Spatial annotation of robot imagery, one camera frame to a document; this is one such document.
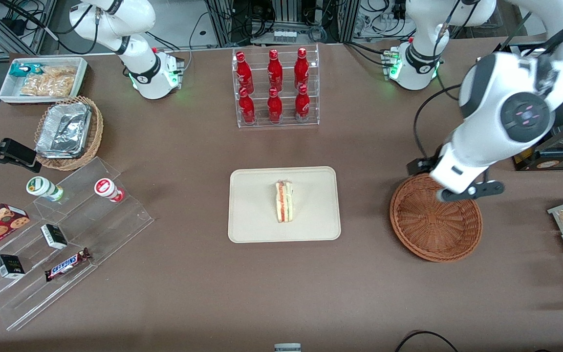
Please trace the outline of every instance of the brown table surface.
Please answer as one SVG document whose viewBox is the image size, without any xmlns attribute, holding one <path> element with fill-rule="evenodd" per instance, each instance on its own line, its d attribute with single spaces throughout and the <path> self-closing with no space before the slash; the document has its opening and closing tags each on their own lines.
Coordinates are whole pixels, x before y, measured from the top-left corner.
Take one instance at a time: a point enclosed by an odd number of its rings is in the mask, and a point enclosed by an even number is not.
<svg viewBox="0 0 563 352">
<path fill-rule="evenodd" d="M 456 40 L 441 66 L 459 83 L 498 40 Z M 563 350 L 563 242 L 546 209 L 563 203 L 563 172 L 492 167 L 502 196 L 478 201 L 483 237 L 452 264 L 410 253 L 387 216 L 419 156 L 411 123 L 438 82 L 406 91 L 342 45 L 321 45 L 321 125 L 239 130 L 231 50 L 195 53 L 181 91 L 139 96 L 116 56 L 88 56 L 83 94 L 103 112 L 98 155 L 156 218 L 19 332 L 0 321 L 0 352 L 391 351 L 411 330 L 443 334 L 461 351 Z M 0 105 L 0 138 L 33 145 L 45 106 Z M 420 137 L 433 150 L 460 122 L 446 96 L 426 107 Z M 227 237 L 236 169 L 328 165 L 337 172 L 342 234 L 335 241 L 236 244 Z M 59 181 L 68 173 L 44 169 Z M 0 167 L 0 202 L 25 205 L 31 173 Z M 431 336 L 413 347 L 445 350 Z"/>
</svg>

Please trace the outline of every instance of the sandwich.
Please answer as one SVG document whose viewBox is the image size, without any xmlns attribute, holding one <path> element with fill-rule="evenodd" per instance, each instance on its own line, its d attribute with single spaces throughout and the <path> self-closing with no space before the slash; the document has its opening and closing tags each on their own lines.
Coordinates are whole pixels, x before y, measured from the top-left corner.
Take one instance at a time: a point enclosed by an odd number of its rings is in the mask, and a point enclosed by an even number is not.
<svg viewBox="0 0 563 352">
<path fill-rule="evenodd" d="M 278 222 L 291 222 L 293 214 L 292 205 L 292 182 L 278 181 L 275 183 L 277 189 L 277 221 Z"/>
</svg>

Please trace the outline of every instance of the empty wicker basket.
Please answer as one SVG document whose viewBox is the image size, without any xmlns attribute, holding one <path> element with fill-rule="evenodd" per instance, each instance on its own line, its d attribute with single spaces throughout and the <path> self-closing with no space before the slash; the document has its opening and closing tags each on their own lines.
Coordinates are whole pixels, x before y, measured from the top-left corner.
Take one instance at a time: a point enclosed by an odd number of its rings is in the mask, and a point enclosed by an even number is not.
<svg viewBox="0 0 563 352">
<path fill-rule="evenodd" d="M 482 218 L 474 200 L 437 200 L 440 189 L 429 174 L 408 178 L 392 196 L 390 222 L 400 241 L 417 256 L 454 262 L 475 250 Z"/>
<path fill-rule="evenodd" d="M 92 109 L 91 125 L 88 128 L 88 137 L 84 154 L 77 159 L 47 159 L 37 155 L 36 160 L 38 160 L 44 167 L 61 171 L 76 170 L 84 165 L 87 165 L 87 163 L 89 163 L 97 154 L 97 150 L 99 149 L 99 145 L 101 143 L 101 134 L 103 133 L 103 117 L 101 116 L 101 111 L 99 111 L 97 105 L 95 105 L 92 100 L 85 98 L 84 96 L 76 96 L 75 98 L 63 100 L 62 102 L 56 103 L 56 105 L 68 105 L 73 103 L 84 103 Z M 38 123 L 38 129 L 36 129 L 36 133 L 34 134 L 34 143 L 38 142 L 38 137 L 41 135 L 43 123 L 45 122 L 46 117 L 47 112 L 45 111 L 43 118 L 41 118 L 40 123 Z"/>
</svg>

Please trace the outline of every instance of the clear acrylic display stand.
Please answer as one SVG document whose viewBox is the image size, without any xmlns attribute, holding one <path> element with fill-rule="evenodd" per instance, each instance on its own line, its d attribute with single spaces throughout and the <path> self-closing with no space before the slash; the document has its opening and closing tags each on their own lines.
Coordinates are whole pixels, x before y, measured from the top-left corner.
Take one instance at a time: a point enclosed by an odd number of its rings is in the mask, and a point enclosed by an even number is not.
<svg viewBox="0 0 563 352">
<path fill-rule="evenodd" d="M 94 193 L 94 183 L 104 177 L 125 190 L 123 201 L 112 203 Z M 23 327 L 153 222 L 118 177 L 119 172 L 103 160 L 92 159 L 58 183 L 65 192 L 59 202 L 37 198 L 24 209 L 32 219 L 29 227 L 0 242 L 0 254 L 18 256 L 25 270 L 25 276 L 16 280 L 0 275 L 0 314 L 7 330 Z M 40 230 L 45 223 L 60 227 L 69 242 L 66 248 L 47 246 Z M 85 247 L 91 259 L 46 282 L 46 270 Z"/>
<path fill-rule="evenodd" d="M 308 80 L 308 96 L 310 96 L 310 113 L 308 114 L 307 122 L 298 122 L 295 119 L 295 98 L 297 98 L 297 90 L 295 89 L 295 62 L 297 61 L 297 49 L 305 47 L 308 55 L 307 59 L 310 63 L 310 79 Z M 234 99 L 236 101 L 236 116 L 238 120 L 238 127 L 279 127 L 279 126 L 305 126 L 305 125 L 318 125 L 320 122 L 320 109 L 319 109 L 319 47 L 317 45 L 304 45 L 304 46 L 280 46 L 275 47 L 278 52 L 278 58 L 283 67 L 283 89 L 279 94 L 283 106 L 283 119 L 279 125 L 274 125 L 268 120 L 268 89 L 270 83 L 268 82 L 268 51 L 262 53 L 256 47 L 241 47 L 240 49 L 233 50 L 232 56 L 232 75 L 234 82 Z M 253 125 L 246 125 L 240 113 L 238 105 L 238 76 L 236 74 L 236 67 L 238 62 L 236 60 L 236 53 L 242 51 L 246 58 L 246 62 L 251 67 L 253 73 L 253 86 L 254 91 L 250 94 L 253 105 L 255 106 L 255 123 Z"/>
</svg>

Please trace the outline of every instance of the coca-cola bottle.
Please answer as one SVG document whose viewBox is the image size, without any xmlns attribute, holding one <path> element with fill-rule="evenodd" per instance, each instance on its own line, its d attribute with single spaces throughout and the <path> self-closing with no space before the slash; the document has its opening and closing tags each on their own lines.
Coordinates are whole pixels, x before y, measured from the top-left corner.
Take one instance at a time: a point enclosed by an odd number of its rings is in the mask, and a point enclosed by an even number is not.
<svg viewBox="0 0 563 352">
<path fill-rule="evenodd" d="M 277 50 L 272 49 L 268 52 L 268 82 L 271 87 L 277 89 L 277 93 L 282 91 L 283 87 L 283 69 L 279 61 Z"/>
<path fill-rule="evenodd" d="M 308 51 L 304 47 L 297 50 L 297 62 L 295 62 L 295 89 L 299 90 L 301 83 L 308 84 L 310 64 L 308 63 Z"/>
<path fill-rule="evenodd" d="M 295 118 L 299 122 L 308 122 L 308 113 L 310 113 L 310 97 L 308 96 L 308 86 L 305 83 L 299 85 L 299 94 L 295 99 Z"/>
<path fill-rule="evenodd" d="M 241 87 L 246 88 L 248 94 L 253 93 L 253 75 L 251 74 L 251 67 L 244 60 L 244 53 L 239 51 L 236 53 L 236 60 L 238 66 L 236 67 L 236 74 L 238 75 L 238 82 Z"/>
<path fill-rule="evenodd" d="M 253 100 L 247 93 L 245 87 L 240 87 L 238 94 L 240 96 L 238 106 L 240 107 L 240 113 L 243 115 L 244 124 L 253 125 L 255 123 L 255 107 L 253 106 Z"/>
<path fill-rule="evenodd" d="M 277 88 L 268 90 L 268 119 L 273 125 L 282 123 L 282 100 L 277 96 Z"/>
</svg>

